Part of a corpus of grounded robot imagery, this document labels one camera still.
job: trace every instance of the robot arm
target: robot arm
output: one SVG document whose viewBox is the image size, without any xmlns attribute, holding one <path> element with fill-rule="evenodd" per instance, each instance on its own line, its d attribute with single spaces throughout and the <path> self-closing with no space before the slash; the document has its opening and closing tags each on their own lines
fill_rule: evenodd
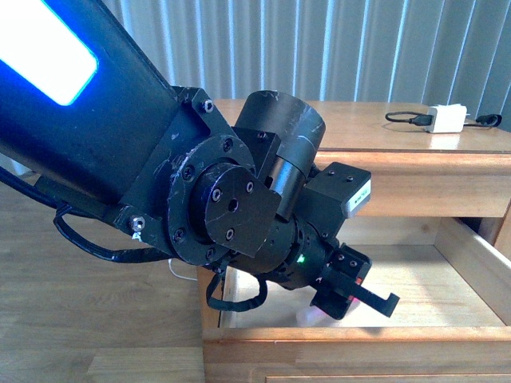
<svg viewBox="0 0 511 383">
<path fill-rule="evenodd" d="M 360 286 L 370 260 L 335 238 L 369 200 L 370 173 L 314 166 L 325 124 L 311 106 L 256 92 L 231 127 L 203 89 L 168 85 L 99 0 L 23 3 L 24 12 L 34 6 L 31 17 L 48 12 L 50 23 L 60 23 L 59 35 L 70 34 L 73 57 L 84 54 L 88 72 L 59 98 L 48 84 L 72 85 L 76 77 L 65 48 L 40 41 L 48 49 L 38 74 L 18 67 L 10 36 L 0 36 L 0 151 L 42 175 L 35 188 L 6 172 L 0 180 L 55 207 L 54 223 L 68 240 L 114 262 L 179 258 L 206 267 L 216 272 L 209 293 L 227 266 L 259 280 L 260 294 L 250 301 L 209 297 L 220 310 L 260 305 L 273 281 L 289 290 L 312 286 L 311 304 L 333 318 L 344 316 L 353 297 L 392 314 L 398 297 L 384 300 Z M 52 65 L 62 68 L 51 73 Z M 99 247 L 65 223 L 69 213 L 151 247 Z"/>
</svg>

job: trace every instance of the wooden surface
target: wooden surface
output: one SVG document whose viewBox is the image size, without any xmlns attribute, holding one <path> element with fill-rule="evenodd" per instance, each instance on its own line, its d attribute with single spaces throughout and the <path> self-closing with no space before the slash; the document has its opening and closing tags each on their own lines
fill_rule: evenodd
<svg viewBox="0 0 511 383">
<path fill-rule="evenodd" d="M 0 184 L 0 382 L 204 381 L 197 283 L 165 261 L 95 259 L 57 233 L 53 214 Z M 105 246 L 134 244 L 69 221 Z"/>
<path fill-rule="evenodd" d="M 446 260 L 433 262 L 440 267 L 429 273 L 428 269 L 433 266 L 431 255 L 439 254 L 430 249 L 432 246 L 421 245 L 416 249 L 391 246 L 387 249 L 397 258 L 386 265 L 386 279 L 380 281 L 392 284 L 393 290 L 401 284 L 422 279 L 426 289 L 420 292 L 411 287 L 403 291 L 406 295 L 402 295 L 398 304 L 398 308 L 402 304 L 427 306 L 428 309 L 418 315 L 420 318 L 416 318 L 416 309 L 408 306 L 404 312 L 409 315 L 408 323 L 398 323 L 397 327 L 381 324 L 367 327 L 364 322 L 365 327 L 207 329 L 204 331 L 204 363 L 208 381 L 507 381 L 511 378 L 511 327 L 503 326 L 491 309 L 506 320 L 507 297 L 511 293 L 509 260 L 454 219 L 442 220 L 434 242 L 434 248 L 441 251 L 460 274 Z M 380 259 L 371 254 L 375 258 L 373 268 L 386 258 L 386 250 L 380 254 L 383 255 Z M 410 265 L 410 274 L 402 275 L 400 269 L 404 265 L 396 259 L 412 254 L 418 256 L 415 259 L 418 264 Z M 453 274 L 445 274 L 446 267 Z M 475 292 L 465 296 L 469 284 Z M 477 308 L 480 304 L 483 307 L 481 317 Z M 278 311 L 286 308 L 287 304 L 274 306 L 266 317 L 278 316 Z M 487 313 L 491 313 L 489 320 L 473 325 L 465 322 L 467 327 L 456 324 L 463 323 L 463 318 L 449 323 L 450 315 L 461 314 L 467 321 L 477 321 Z M 429 320 L 444 322 L 433 327 L 424 326 Z"/>
<path fill-rule="evenodd" d="M 393 124 L 387 112 L 427 112 L 419 104 L 310 101 L 327 125 L 321 150 L 372 152 L 484 152 L 511 153 L 511 133 L 498 128 L 466 128 L 460 134 L 428 134 L 421 127 Z M 244 100 L 216 100 L 229 124 L 235 124 Z"/>
<path fill-rule="evenodd" d="M 342 321 L 335 321 L 309 307 L 314 289 L 289 291 L 270 282 L 263 306 L 247 313 L 222 313 L 222 326 L 504 326 L 495 312 L 505 322 L 509 319 L 511 305 L 505 296 L 511 292 L 511 262 L 462 223 L 453 219 L 380 217 L 355 217 L 347 223 L 351 227 L 341 229 L 339 240 L 355 245 L 373 261 L 363 285 L 383 298 L 390 292 L 401 297 L 391 318 L 356 302 Z M 389 227 L 393 235 L 386 235 Z M 376 244 L 378 239 L 386 245 Z M 457 270 L 444 256 L 449 256 Z M 235 286 L 226 290 L 226 299 L 241 301 L 257 295 L 259 286 L 253 277 L 237 270 L 229 272 Z"/>
<path fill-rule="evenodd" d="M 267 377 L 509 375 L 510 330 L 509 327 L 207 330 L 204 362 L 208 382 L 212 383 L 264 383 Z"/>
<path fill-rule="evenodd" d="M 216 101 L 230 124 L 235 124 L 243 104 Z M 327 125 L 317 165 L 324 168 L 338 161 L 372 173 L 371 202 L 360 215 L 506 214 L 511 200 L 511 133 L 467 128 L 455 134 L 429 134 L 384 118 L 388 111 L 426 111 L 416 104 L 313 101 L 311 105 Z"/>
<path fill-rule="evenodd" d="M 315 290 L 288 291 L 268 283 L 268 298 L 257 310 L 233 313 L 231 326 L 256 327 L 388 327 L 388 326 L 503 326 L 499 317 L 480 299 L 434 246 L 354 246 L 373 260 L 363 285 L 380 297 L 401 297 L 391 318 L 355 302 L 342 321 L 335 321 L 316 307 L 309 307 Z M 257 295 L 257 281 L 237 274 L 238 301 Z"/>
<path fill-rule="evenodd" d="M 444 220 L 435 246 L 495 314 L 511 326 L 511 261 L 459 222 L 452 225 Z"/>
</svg>

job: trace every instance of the blue light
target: blue light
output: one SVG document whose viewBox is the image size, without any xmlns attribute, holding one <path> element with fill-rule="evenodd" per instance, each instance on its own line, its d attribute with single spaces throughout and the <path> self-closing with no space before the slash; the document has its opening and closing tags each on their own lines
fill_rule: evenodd
<svg viewBox="0 0 511 383">
<path fill-rule="evenodd" d="M 62 106 L 97 71 L 95 56 L 42 0 L 0 0 L 0 60 Z"/>
</svg>

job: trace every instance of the charging cable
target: charging cable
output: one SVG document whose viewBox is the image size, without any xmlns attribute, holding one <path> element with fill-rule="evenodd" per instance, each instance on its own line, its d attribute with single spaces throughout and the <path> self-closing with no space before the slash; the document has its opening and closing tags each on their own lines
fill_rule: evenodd
<svg viewBox="0 0 511 383">
<path fill-rule="evenodd" d="M 395 116 L 411 116 L 410 118 L 394 118 Z M 500 114 L 479 116 L 476 123 L 466 123 L 466 107 L 456 105 L 437 105 L 428 109 L 428 113 L 417 112 L 390 112 L 385 119 L 390 122 L 408 123 L 425 127 L 430 133 L 461 132 L 464 127 L 495 128 L 502 122 Z"/>
<path fill-rule="evenodd" d="M 189 278 L 189 277 L 185 277 L 185 276 L 183 276 L 183 275 L 179 275 L 179 274 L 177 274 L 177 273 L 173 270 L 173 268 L 172 268 L 172 258 L 170 258 L 170 259 L 168 260 L 168 269 L 170 270 L 170 272 L 172 273 L 172 275 L 174 275 L 174 276 L 175 276 L 175 277 L 177 277 L 177 278 L 185 279 L 185 280 L 187 280 L 187 281 L 197 281 L 197 278 Z"/>
</svg>

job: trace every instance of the open drawer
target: open drawer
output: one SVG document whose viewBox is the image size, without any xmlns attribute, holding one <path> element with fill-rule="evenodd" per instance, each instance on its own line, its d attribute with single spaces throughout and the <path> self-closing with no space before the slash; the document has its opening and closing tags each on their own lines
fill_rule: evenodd
<svg viewBox="0 0 511 383">
<path fill-rule="evenodd" d="M 366 288 L 401 297 L 392 318 L 354 302 L 334 321 L 312 289 L 269 286 L 204 329 L 207 382 L 511 381 L 511 261 L 456 219 L 358 217 L 339 240 L 373 259 Z M 231 270 L 224 299 L 254 281 Z"/>
</svg>

